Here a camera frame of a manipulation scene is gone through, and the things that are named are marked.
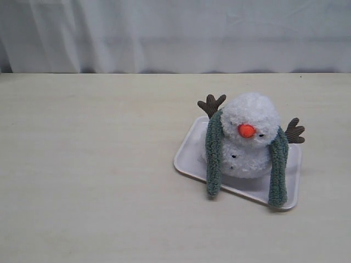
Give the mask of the green knitted scarf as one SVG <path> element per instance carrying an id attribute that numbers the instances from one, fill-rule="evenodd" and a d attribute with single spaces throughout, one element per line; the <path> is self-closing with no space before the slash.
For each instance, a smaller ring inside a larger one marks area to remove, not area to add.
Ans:
<path id="1" fill-rule="evenodd" d="M 211 198 L 214 198 L 218 194 L 222 178 L 225 176 L 220 168 L 222 154 L 219 144 L 224 133 L 219 127 L 219 116 L 219 113 L 215 113 L 214 117 L 209 120 L 203 143 L 204 159 L 206 162 L 207 194 Z M 278 128 L 278 135 L 269 145 L 269 152 L 271 168 L 265 172 L 270 173 L 268 203 L 273 207 L 282 207 L 287 202 L 286 166 L 288 159 L 288 138 L 281 126 Z"/>

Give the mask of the white background curtain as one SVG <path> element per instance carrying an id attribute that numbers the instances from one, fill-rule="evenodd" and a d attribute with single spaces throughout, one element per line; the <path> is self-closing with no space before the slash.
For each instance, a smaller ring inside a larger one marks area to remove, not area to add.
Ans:
<path id="1" fill-rule="evenodd" d="M 1 71 L 350 72 L 350 1 L 1 1 Z"/>

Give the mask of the white rectangular plastic tray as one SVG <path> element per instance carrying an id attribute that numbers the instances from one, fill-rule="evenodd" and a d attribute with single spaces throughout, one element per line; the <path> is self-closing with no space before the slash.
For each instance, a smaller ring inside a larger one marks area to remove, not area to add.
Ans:
<path id="1" fill-rule="evenodd" d="M 208 124 L 207 116 L 195 119 L 178 152 L 174 157 L 174 167 L 180 173 L 206 183 L 206 162 L 201 157 L 201 135 Z M 299 180 L 302 167 L 302 149 L 299 144 L 289 144 L 286 167 L 287 202 L 282 211 L 294 208 L 298 202 Z M 268 205 L 270 173 L 257 179 L 239 179 L 223 176 L 221 189 L 248 200 Z"/>

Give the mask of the white plush snowman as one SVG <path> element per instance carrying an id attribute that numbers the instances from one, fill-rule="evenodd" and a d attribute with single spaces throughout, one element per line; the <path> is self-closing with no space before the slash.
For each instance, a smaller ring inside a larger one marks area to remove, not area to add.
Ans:
<path id="1" fill-rule="evenodd" d="M 280 116 L 273 102 L 260 93 L 244 93 L 226 105 L 226 96 L 207 95 L 197 105 L 210 119 L 219 113 L 221 172 L 236 178 L 253 179 L 271 168 L 269 145 L 278 135 Z"/>

